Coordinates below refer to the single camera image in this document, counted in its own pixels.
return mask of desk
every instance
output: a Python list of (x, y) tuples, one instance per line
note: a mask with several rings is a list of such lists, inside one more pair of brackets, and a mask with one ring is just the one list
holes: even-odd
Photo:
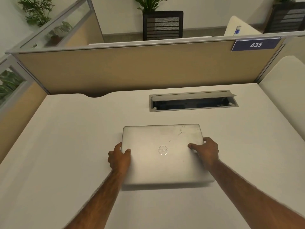
[[(229, 89), (238, 108), (149, 112), (149, 95)], [(61, 229), (110, 172), (127, 125), (200, 124), (220, 159), (305, 215), (305, 142), (257, 84), (51, 95), (0, 165), (0, 228)], [(217, 182), (120, 192), (107, 229), (249, 228)]]

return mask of floor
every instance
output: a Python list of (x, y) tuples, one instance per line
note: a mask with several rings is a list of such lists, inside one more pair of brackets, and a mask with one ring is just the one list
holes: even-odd
[[(203, 37), (203, 36), (223, 36), (226, 31), (225, 27), (213, 27), (206, 29), (198, 29), (198, 30), (184, 30), (183, 37), (184, 38), (192, 38), (192, 37)], [(103, 36), (104, 41), (107, 42), (132, 42), (132, 41), (142, 41), (143, 34), (142, 33), (130, 33), (130, 34), (106, 34)]]

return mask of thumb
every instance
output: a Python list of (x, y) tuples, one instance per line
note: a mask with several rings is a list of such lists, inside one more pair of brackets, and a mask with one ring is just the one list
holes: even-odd
[(130, 155), (131, 152), (132, 152), (132, 151), (131, 151), (130, 149), (128, 149), (128, 150), (125, 151), (125, 154)]
[(188, 144), (188, 147), (189, 147), (190, 149), (193, 149), (193, 150), (196, 150), (196, 151), (197, 151), (197, 149), (199, 149), (199, 145), (192, 144), (192, 143)]

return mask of closed laptop lid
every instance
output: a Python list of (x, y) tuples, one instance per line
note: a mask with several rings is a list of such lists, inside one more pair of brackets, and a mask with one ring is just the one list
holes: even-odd
[(203, 144), (198, 124), (124, 127), (121, 150), (132, 151), (124, 186), (213, 182), (189, 143)]

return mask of blue sign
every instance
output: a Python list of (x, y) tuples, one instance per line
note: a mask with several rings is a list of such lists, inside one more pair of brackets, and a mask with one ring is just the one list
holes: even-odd
[(250, 51), (274, 49), (281, 38), (241, 39), (236, 40), (231, 51)]

